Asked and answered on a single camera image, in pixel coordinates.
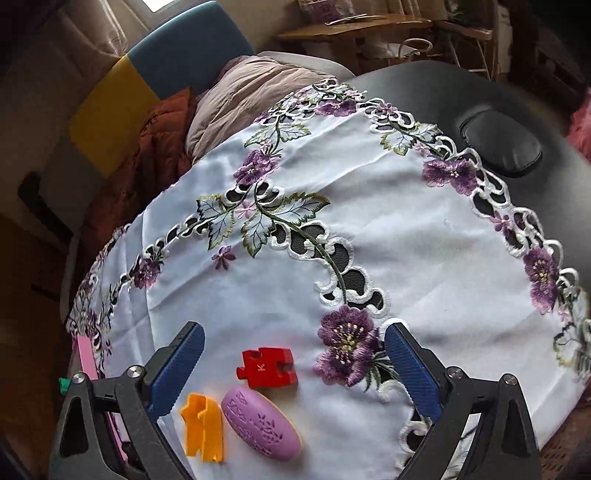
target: orange plastic toy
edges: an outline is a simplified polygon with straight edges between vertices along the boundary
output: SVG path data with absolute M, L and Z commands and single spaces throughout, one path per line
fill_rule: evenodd
M 202 462 L 223 461 L 222 411 L 211 398 L 190 393 L 180 411 L 185 421 L 186 453 L 196 456 L 201 451 Z

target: pink object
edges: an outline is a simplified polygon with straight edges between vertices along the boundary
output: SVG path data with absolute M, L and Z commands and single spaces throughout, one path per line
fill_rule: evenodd
M 317 0 L 306 4 L 308 13 L 314 23 L 325 23 L 332 22 L 333 20 L 339 20 L 342 15 L 336 8 L 333 0 Z
M 591 161 L 591 90 L 587 91 L 583 106 L 573 114 L 573 124 L 566 138 L 587 160 Z
M 301 452 L 301 439 L 279 408 L 259 392 L 234 387 L 222 400 L 230 427 L 249 447 L 262 455 L 286 462 Z
M 76 352 L 80 356 L 80 365 L 82 366 L 82 371 L 88 375 L 88 378 L 91 380 L 97 380 L 99 378 L 99 373 L 96 370 L 95 354 L 92 348 L 92 341 L 88 337 L 78 335 L 76 337 L 76 346 L 72 354 L 75 355 Z M 126 461 L 127 455 L 123 451 L 121 439 L 119 438 L 119 432 L 117 431 L 115 421 L 111 415 L 109 415 L 109 422 L 111 423 L 111 429 L 114 433 L 113 437 L 115 437 L 115 443 L 117 444 L 119 453 L 121 454 L 123 460 Z

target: red puzzle piece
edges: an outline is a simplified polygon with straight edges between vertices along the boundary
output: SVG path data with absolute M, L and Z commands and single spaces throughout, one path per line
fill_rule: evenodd
M 242 352 L 244 367 L 236 369 L 239 380 L 247 380 L 250 388 L 277 388 L 297 383 L 294 358 L 288 348 L 259 348 Z

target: rust-colored blanket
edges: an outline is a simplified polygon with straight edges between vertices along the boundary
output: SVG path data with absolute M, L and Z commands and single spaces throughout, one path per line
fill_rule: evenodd
M 132 222 L 163 190 L 191 168 L 184 151 L 196 103 L 189 88 L 159 103 L 138 146 L 92 200 L 80 229 L 79 267 L 88 271 L 113 231 Z

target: beige blanket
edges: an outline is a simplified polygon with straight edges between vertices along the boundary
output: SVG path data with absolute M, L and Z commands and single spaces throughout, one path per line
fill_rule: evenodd
M 193 163 L 227 138 L 248 127 L 285 95 L 328 77 L 268 57 L 238 57 L 201 95 L 185 147 Z

